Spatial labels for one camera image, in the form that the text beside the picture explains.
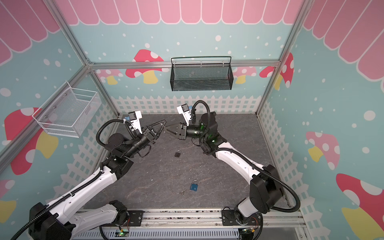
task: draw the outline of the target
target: black padlock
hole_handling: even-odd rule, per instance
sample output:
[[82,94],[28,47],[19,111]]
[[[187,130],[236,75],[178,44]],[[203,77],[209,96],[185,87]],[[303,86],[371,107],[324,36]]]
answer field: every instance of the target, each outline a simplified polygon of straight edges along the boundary
[[181,151],[177,150],[177,152],[175,153],[175,157],[180,157],[180,154],[181,154]]

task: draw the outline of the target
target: padlock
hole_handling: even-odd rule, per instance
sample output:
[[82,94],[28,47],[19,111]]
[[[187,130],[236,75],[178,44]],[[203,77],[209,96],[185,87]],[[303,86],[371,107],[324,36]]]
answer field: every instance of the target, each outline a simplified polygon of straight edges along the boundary
[[181,151],[177,150],[177,152],[175,153],[175,157],[180,157],[180,154],[181,154]]
[[190,188],[190,190],[197,192],[197,184],[198,184],[198,183],[199,183],[199,182],[198,182],[197,180],[194,180],[193,183],[191,184],[191,188]]

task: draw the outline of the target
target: metal rail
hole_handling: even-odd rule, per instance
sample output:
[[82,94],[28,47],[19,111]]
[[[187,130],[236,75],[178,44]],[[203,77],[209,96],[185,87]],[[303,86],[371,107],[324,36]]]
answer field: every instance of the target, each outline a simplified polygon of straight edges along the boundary
[[263,94],[263,98],[259,104],[257,111],[256,111],[256,116],[259,115],[262,107],[264,106],[265,101],[267,100],[269,94],[271,93],[272,86],[274,85],[275,81],[277,80],[278,76],[280,75],[281,70],[283,69],[285,61],[287,60],[288,55],[291,51],[291,48],[292,48],[292,46],[295,43],[295,40],[297,38],[297,35],[300,32],[301,26],[303,25],[303,22],[307,16],[309,10],[311,9],[313,1],[314,0],[303,0],[303,2],[301,4],[300,11],[298,12],[298,14],[295,18],[295,23],[291,28],[291,31],[288,35],[288,39],[285,43],[283,52],[281,54],[280,64],[275,68],[275,70],[272,74],[271,80],[269,81],[267,88],[265,89],[265,92]]

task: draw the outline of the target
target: mounting plate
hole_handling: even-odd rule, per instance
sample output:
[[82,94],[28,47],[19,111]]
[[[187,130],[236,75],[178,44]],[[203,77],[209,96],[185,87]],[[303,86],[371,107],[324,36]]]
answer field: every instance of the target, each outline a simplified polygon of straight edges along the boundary
[[[258,219],[257,214],[252,214],[252,216],[254,218]],[[238,226],[238,225],[240,225],[238,222],[236,222],[234,210],[222,210],[221,211],[221,218],[222,218],[223,226]],[[254,219],[252,219],[246,225],[255,226],[256,221]]]
[[130,227],[139,227],[141,226],[141,221],[143,220],[143,213],[144,211],[128,211],[129,216],[131,217],[128,223],[128,226]]

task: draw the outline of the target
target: blue padlock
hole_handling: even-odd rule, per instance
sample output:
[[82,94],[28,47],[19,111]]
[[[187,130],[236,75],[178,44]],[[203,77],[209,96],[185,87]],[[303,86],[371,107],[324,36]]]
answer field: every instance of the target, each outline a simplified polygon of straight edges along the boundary
[[199,182],[198,182],[197,180],[194,180],[193,183],[191,184],[191,188],[190,188],[190,190],[197,192],[197,184],[198,184],[198,183],[199,183]]

